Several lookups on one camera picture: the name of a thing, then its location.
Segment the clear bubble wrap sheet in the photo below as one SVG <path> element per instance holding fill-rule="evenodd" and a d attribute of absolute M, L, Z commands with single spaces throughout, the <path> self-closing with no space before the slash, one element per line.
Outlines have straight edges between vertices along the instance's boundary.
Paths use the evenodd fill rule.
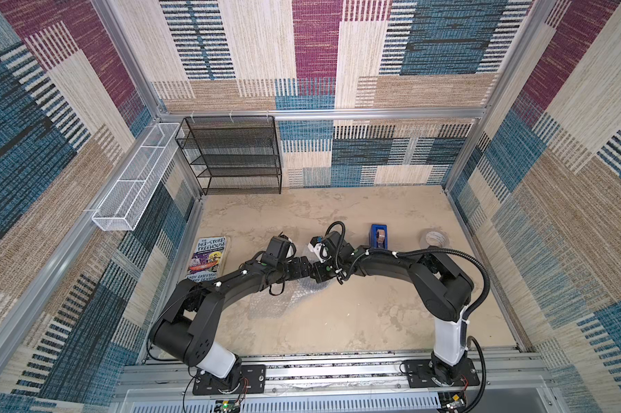
<path fill-rule="evenodd" d="M 257 252 L 245 263 L 248 270 L 263 270 L 262 276 L 256 275 L 259 284 L 254 296 L 249 299 L 249 320 L 282 318 L 287 311 L 299 306 L 308 297 L 323 291 L 328 286 L 327 283 L 317 283 L 310 277 L 286 282 L 284 263 L 277 267 L 262 263 L 264 252 Z M 296 247 L 294 257 L 301 256 L 308 258 L 307 254 L 300 255 Z M 315 263 L 312 259 L 308 259 L 311 264 Z"/>

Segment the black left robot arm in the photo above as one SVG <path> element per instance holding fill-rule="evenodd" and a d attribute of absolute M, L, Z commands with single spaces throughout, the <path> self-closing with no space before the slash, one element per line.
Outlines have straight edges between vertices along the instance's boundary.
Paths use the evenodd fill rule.
<path fill-rule="evenodd" d="M 281 261 L 256 256 L 217 280 L 183 280 L 151 327 L 149 341 L 185 365 L 232 383 L 240 377 L 238 356 L 215 341 L 224 309 L 273 285 L 305 278 L 317 278 L 305 256 Z"/>

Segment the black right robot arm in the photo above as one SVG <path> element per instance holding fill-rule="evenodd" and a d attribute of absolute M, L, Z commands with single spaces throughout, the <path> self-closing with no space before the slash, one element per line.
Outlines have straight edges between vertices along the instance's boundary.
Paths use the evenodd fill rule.
<path fill-rule="evenodd" d="M 455 256 L 467 260 L 482 275 L 483 289 L 477 299 L 472 299 L 474 282 L 453 261 Z M 346 282 L 352 275 L 409 280 L 434 317 L 435 343 L 430 368 L 434 382 L 439 386 L 454 385 L 469 371 L 468 318 L 491 290 L 491 277 L 479 260 L 446 248 L 406 252 L 359 248 L 340 258 L 338 263 L 322 258 L 310 265 L 310 278 L 318 283 L 331 278 Z"/>

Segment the blue tape dispenser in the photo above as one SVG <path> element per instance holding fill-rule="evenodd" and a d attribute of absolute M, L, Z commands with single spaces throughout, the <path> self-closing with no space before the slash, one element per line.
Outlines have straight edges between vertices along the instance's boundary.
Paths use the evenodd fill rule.
<path fill-rule="evenodd" d="M 374 249 L 388 249 L 387 225 L 372 224 L 369 234 L 369 245 Z"/>

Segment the Treehouse paperback book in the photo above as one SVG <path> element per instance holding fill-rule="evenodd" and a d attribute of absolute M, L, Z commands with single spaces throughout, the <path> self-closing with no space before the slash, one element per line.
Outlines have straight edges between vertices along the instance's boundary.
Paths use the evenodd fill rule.
<path fill-rule="evenodd" d="M 226 236 L 200 237 L 190 258 L 187 279 L 208 282 L 219 278 L 228 244 L 229 239 Z"/>

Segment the clear packing tape roll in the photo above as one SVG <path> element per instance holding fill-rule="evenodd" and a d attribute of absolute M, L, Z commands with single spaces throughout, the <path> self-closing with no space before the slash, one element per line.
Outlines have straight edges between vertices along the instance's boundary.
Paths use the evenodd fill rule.
<path fill-rule="evenodd" d="M 438 247 L 446 248 L 450 245 L 448 235 L 437 229 L 425 229 L 419 237 L 419 245 L 421 248 Z"/>

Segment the black mesh shelf rack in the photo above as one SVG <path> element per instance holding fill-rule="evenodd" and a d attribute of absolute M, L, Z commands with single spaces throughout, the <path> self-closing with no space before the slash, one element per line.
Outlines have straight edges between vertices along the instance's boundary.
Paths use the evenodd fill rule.
<path fill-rule="evenodd" d="M 189 116 L 176 139 L 204 195 L 279 194 L 282 165 L 272 116 Z"/>

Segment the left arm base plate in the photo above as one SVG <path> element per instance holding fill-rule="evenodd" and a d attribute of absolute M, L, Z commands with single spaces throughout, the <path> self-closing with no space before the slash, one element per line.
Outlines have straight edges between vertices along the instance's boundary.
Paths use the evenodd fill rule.
<path fill-rule="evenodd" d="M 264 364 L 245 366 L 239 364 L 223 379 L 203 371 L 193 382 L 192 394 L 194 396 L 262 394 L 265 391 L 266 378 L 267 367 Z"/>

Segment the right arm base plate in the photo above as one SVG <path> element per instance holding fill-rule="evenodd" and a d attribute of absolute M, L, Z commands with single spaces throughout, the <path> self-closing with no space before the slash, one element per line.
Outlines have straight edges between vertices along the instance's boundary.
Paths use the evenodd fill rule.
<path fill-rule="evenodd" d="M 401 373 L 410 388 L 460 387 L 471 388 L 481 384 L 480 377 L 471 359 L 465 358 L 455 366 L 443 361 L 415 359 L 403 361 Z"/>

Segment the aluminium front rail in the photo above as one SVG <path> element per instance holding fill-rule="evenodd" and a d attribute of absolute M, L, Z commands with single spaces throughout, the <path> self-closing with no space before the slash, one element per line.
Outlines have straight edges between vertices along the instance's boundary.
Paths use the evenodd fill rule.
<path fill-rule="evenodd" d="M 486 391 L 477 412 L 561 412 L 545 363 L 513 348 L 485 352 Z M 245 357 L 263 365 L 259 394 L 247 393 L 243 412 L 434 412 L 440 392 L 412 388 L 403 362 L 423 351 L 293 354 Z M 110 404 L 112 412 L 216 412 L 225 395 L 192 394 L 189 371 L 180 363 L 125 368 Z"/>

